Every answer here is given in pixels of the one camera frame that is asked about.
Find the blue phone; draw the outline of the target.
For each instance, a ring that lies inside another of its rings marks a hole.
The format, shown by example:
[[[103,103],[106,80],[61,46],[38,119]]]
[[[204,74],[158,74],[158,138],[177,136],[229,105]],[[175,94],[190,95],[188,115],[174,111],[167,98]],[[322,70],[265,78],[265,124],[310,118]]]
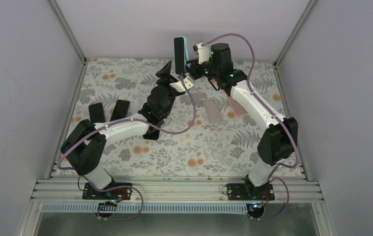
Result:
[[[130,107],[130,102],[127,100],[117,100],[114,108],[111,110],[110,121],[125,118]]]

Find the beige phone case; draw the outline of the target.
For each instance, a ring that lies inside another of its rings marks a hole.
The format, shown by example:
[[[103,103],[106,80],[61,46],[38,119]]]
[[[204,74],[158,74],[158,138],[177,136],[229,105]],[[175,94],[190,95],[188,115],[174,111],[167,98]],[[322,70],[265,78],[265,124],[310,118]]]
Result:
[[[223,116],[215,97],[203,100],[203,105],[207,114],[207,119],[210,124],[223,122]]]

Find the pink phone case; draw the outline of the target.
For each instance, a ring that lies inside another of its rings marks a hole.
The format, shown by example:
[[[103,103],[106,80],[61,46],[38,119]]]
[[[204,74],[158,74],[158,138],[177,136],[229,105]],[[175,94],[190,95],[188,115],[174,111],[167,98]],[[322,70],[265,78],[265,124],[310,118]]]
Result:
[[[229,102],[230,107],[232,108],[233,113],[235,114],[236,117],[242,117],[248,114],[248,112],[243,106],[241,106],[236,100],[234,100],[232,97],[228,95],[227,95],[227,101]]]

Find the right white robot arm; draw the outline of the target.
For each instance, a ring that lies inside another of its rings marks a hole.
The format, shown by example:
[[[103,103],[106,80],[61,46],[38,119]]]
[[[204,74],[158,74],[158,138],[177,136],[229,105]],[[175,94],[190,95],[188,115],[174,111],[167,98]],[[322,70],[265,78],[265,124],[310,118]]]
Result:
[[[285,167],[285,160],[297,151],[298,123],[293,117],[277,113],[251,85],[250,75],[234,68],[227,43],[207,46],[201,42],[193,46],[193,50],[198,58],[187,62],[187,72],[195,79],[214,80],[215,89],[223,90],[238,102],[264,129],[257,146],[260,160],[245,176],[242,187],[249,200],[256,200],[269,191],[267,186],[273,174],[279,167]]]

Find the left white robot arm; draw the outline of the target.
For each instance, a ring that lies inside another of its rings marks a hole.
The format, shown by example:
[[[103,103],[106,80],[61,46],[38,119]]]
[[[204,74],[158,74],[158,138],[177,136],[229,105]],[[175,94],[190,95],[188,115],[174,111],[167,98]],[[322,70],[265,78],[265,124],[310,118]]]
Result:
[[[109,122],[82,120],[62,144],[63,158],[78,175],[88,180],[100,198],[108,199],[115,192],[113,178],[100,165],[105,147],[135,136],[156,140],[176,97],[186,92],[189,84],[172,76],[171,66],[172,62],[168,61],[156,73],[157,85],[136,114]]]

